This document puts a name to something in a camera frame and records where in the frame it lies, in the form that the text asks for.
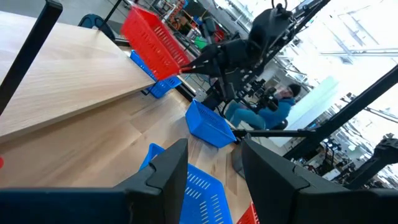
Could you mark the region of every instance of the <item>person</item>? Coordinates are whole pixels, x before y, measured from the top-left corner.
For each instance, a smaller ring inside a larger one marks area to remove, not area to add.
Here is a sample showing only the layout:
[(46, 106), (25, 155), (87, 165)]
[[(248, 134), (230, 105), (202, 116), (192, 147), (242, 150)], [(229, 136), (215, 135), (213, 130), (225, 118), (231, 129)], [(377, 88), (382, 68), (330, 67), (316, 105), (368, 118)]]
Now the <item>person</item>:
[(272, 129), (289, 115), (290, 109), (295, 104), (295, 97), (300, 93), (301, 86), (291, 84), (280, 89), (275, 97), (278, 99), (278, 109), (271, 111), (268, 108), (259, 110), (258, 114), (248, 109), (241, 103), (231, 102), (225, 117), (231, 124), (238, 127), (241, 121), (259, 129)]

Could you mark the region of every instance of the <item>red plastic crate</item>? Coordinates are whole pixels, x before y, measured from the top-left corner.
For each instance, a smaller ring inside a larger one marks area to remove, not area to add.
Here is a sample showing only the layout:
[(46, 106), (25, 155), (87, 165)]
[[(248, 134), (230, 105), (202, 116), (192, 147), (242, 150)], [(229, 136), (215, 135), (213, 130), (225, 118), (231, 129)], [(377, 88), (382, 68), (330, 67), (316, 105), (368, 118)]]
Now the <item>red plastic crate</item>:
[(180, 67), (190, 63), (177, 40), (152, 12), (133, 6), (121, 33), (158, 80), (179, 74)]
[(260, 224), (260, 220), (257, 216), (257, 212), (256, 209), (254, 208), (253, 202), (250, 204), (249, 208), (239, 219), (237, 224)]

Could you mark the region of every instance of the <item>blue basket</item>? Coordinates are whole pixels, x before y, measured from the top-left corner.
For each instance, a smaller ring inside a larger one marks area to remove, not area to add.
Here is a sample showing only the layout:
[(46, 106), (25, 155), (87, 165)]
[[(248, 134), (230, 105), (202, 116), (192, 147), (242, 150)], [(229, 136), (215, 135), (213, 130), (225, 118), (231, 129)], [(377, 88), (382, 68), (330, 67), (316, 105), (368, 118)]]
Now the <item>blue basket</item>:
[[(145, 168), (156, 155), (163, 151), (163, 148), (152, 143), (139, 169)], [(191, 164), (188, 164), (188, 178), (180, 223), (232, 224), (223, 184)]]
[[(139, 57), (135, 50), (131, 51), (130, 58), (133, 62), (135, 62), (140, 68), (143, 69), (146, 74), (148, 74), (153, 80), (156, 81), (156, 78), (152, 71), (145, 65), (144, 61)], [(167, 91), (179, 86), (181, 84), (181, 80), (177, 77), (170, 77), (162, 81), (158, 81), (155, 85), (148, 87), (147, 90), (156, 98), (160, 98), (164, 96)]]
[(185, 117), (191, 134), (218, 148), (236, 141), (224, 118), (196, 100), (192, 101)]

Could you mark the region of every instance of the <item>green object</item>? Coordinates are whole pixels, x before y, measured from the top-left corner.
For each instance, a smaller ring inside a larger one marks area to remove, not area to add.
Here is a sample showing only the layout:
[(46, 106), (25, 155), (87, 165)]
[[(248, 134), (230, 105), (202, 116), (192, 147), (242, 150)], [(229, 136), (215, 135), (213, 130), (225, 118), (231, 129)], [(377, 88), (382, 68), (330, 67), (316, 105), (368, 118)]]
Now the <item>green object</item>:
[(204, 47), (206, 47), (207, 41), (203, 37), (195, 37), (195, 45), (199, 49), (203, 49)]

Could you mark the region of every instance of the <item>chair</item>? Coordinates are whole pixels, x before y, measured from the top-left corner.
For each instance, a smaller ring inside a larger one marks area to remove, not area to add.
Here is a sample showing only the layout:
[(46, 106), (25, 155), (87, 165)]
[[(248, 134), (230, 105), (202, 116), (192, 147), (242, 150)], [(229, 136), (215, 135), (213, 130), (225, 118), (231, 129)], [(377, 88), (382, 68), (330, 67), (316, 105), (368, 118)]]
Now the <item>chair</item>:
[[(93, 27), (100, 28), (103, 24), (104, 20), (100, 16), (96, 14), (87, 14), (83, 16), (78, 26), (92, 29)], [(104, 24), (101, 31), (112, 41), (116, 39), (111, 27), (107, 25), (107, 23)]]
[[(284, 119), (280, 124), (278, 124), (277, 126), (271, 128), (270, 130), (273, 130), (273, 131), (275, 131), (275, 130), (283, 130), (283, 129), (285, 129), (285, 128), (287, 127), (288, 124), (289, 124), (289, 123), (287, 122), (287, 120)], [(252, 127), (254, 130), (261, 130), (261, 128), (255, 126), (255, 125), (251, 125), (251, 124), (249, 124), (249, 125), (250, 125), (250, 127)]]

